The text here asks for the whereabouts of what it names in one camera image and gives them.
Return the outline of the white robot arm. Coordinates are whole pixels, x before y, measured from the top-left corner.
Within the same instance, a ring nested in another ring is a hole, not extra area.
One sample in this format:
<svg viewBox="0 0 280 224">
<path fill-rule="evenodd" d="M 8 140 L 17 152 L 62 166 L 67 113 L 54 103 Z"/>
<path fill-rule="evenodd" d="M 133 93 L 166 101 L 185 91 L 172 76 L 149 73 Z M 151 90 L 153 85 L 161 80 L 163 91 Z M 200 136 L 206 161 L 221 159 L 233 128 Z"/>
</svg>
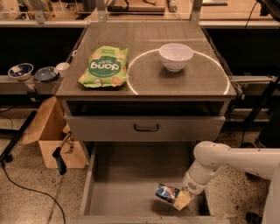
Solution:
<svg viewBox="0 0 280 224">
<path fill-rule="evenodd" d="M 175 199 L 179 211 L 193 195 L 203 192 L 208 182 L 228 166 L 270 181 L 262 224 L 280 224 L 280 149 L 231 148 L 224 143 L 202 141 L 193 150 L 194 161 L 182 181 Z"/>
</svg>

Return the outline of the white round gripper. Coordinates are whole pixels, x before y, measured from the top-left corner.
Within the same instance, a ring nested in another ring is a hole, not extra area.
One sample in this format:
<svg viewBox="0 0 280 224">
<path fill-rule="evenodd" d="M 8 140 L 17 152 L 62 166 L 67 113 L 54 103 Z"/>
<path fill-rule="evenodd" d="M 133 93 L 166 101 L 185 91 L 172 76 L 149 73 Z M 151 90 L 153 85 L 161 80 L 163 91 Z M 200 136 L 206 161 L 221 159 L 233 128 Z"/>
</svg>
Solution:
<svg viewBox="0 0 280 224">
<path fill-rule="evenodd" d="M 181 211 L 190 203 L 192 198 L 191 194 L 199 195 L 207 186 L 205 183 L 201 184 L 197 180 L 194 180 L 189 172 L 187 172 L 183 177 L 182 184 L 186 190 L 180 191 L 177 198 L 175 199 L 175 202 L 173 203 L 173 206 L 178 211 Z"/>
</svg>

